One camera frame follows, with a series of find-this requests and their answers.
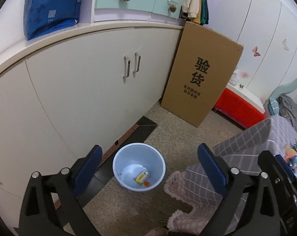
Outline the pink butterfly sticker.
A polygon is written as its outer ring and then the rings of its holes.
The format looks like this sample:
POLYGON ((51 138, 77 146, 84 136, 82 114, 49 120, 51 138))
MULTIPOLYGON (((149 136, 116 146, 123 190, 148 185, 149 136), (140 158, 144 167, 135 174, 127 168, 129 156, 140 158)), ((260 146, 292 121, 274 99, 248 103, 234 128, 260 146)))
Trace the pink butterfly sticker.
POLYGON ((258 47, 257 46, 252 49, 252 53, 253 53, 254 57, 261 56, 261 54, 258 52, 258 47))

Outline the teal bunk bed frame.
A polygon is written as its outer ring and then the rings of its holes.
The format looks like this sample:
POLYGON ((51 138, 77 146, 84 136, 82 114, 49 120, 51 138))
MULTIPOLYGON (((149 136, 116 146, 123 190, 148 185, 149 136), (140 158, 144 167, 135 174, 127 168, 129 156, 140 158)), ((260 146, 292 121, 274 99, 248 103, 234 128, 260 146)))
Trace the teal bunk bed frame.
POLYGON ((280 85, 275 88, 269 98, 277 99, 280 95, 283 94, 287 94, 293 100, 297 97, 297 78, 288 84, 280 85))

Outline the teal drawer stair unit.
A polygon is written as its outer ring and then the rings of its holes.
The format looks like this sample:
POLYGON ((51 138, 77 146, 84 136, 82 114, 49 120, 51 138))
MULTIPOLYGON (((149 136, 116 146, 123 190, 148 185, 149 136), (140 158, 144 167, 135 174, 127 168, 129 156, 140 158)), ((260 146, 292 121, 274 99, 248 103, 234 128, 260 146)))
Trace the teal drawer stair unit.
POLYGON ((184 0, 95 0, 94 21, 142 20, 174 22, 179 18, 184 0), (175 13, 169 11, 175 5, 175 13))

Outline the grey checked tablecloth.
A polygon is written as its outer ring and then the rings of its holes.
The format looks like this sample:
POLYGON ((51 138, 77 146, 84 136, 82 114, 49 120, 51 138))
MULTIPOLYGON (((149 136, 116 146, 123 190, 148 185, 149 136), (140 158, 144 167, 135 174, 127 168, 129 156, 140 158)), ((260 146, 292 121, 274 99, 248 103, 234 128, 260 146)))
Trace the grey checked tablecloth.
MULTIPOLYGON (((271 116, 218 144, 211 151, 214 156, 225 160, 229 167, 236 167, 246 175, 258 176, 263 172, 258 165, 258 156, 265 150, 273 155, 281 155, 297 178, 297 132, 281 116, 271 116)), ((226 233, 236 229, 247 197, 247 193, 242 194, 226 233)), ((222 195, 215 192, 200 162, 186 168, 185 198, 193 211, 186 218, 179 219, 178 226, 187 233, 198 235, 223 199, 222 195)))

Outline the hanging clothes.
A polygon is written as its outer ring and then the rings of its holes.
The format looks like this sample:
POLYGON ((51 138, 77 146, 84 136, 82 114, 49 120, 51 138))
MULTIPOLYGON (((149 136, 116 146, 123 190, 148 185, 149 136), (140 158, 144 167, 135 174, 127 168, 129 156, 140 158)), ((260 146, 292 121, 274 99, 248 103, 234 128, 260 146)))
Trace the hanging clothes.
POLYGON ((209 23, 207 0, 184 0, 181 10, 188 21, 201 26, 209 23))

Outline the red box with white lid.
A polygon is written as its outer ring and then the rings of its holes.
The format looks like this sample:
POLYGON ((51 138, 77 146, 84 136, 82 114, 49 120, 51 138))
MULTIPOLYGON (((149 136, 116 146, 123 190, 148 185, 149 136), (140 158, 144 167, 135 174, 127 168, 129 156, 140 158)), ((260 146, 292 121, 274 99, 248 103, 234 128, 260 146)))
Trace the red box with white lid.
POLYGON ((249 128, 265 119, 264 106, 257 96, 241 88, 240 84, 227 84, 213 107, 243 128, 249 128))

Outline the grey folded duvet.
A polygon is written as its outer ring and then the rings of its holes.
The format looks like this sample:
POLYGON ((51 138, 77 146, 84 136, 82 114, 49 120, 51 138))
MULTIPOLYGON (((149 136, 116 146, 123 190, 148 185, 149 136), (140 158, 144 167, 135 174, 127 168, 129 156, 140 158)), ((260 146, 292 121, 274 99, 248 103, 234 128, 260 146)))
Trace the grey folded duvet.
POLYGON ((297 104, 285 94, 280 95, 276 100, 279 103, 280 116, 284 117, 297 132, 297 104))

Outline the tall cardboard box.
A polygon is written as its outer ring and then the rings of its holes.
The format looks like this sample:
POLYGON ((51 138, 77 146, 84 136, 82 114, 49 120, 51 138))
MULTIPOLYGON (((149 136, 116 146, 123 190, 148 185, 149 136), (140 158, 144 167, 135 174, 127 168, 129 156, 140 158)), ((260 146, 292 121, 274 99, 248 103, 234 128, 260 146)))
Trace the tall cardboard box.
POLYGON ((243 45, 186 22, 161 107, 199 127, 227 86, 243 45))

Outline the blue plastic bag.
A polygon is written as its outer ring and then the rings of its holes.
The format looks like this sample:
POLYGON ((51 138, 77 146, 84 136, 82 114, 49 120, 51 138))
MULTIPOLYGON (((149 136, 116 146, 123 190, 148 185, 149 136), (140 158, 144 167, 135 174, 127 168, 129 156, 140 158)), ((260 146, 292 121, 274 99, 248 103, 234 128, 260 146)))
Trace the blue plastic bag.
POLYGON ((76 25, 81 0, 25 0, 24 36, 29 41, 39 36, 76 25))

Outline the light blue plastic bin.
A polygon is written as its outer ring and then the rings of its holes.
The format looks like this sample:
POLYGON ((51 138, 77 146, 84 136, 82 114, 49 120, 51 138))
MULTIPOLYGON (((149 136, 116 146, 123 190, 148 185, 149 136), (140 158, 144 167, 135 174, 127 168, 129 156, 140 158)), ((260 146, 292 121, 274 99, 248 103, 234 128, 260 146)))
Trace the light blue plastic bin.
POLYGON ((146 192, 162 182, 166 174, 166 163, 154 147, 144 143, 131 143, 115 155, 113 173, 118 183, 127 190, 146 192), (149 172, 149 186, 139 186, 133 180, 141 171, 149 172))

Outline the white wardrobe doors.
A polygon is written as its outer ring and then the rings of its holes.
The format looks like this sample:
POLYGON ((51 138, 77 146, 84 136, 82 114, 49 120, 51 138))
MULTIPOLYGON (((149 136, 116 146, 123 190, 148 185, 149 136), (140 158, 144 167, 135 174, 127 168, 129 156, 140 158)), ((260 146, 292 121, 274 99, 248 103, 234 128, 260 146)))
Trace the white wardrobe doors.
POLYGON ((243 45, 240 83, 265 102, 297 78, 297 5, 294 0, 220 0, 213 30, 243 45), (259 57, 252 49, 258 47, 259 57))

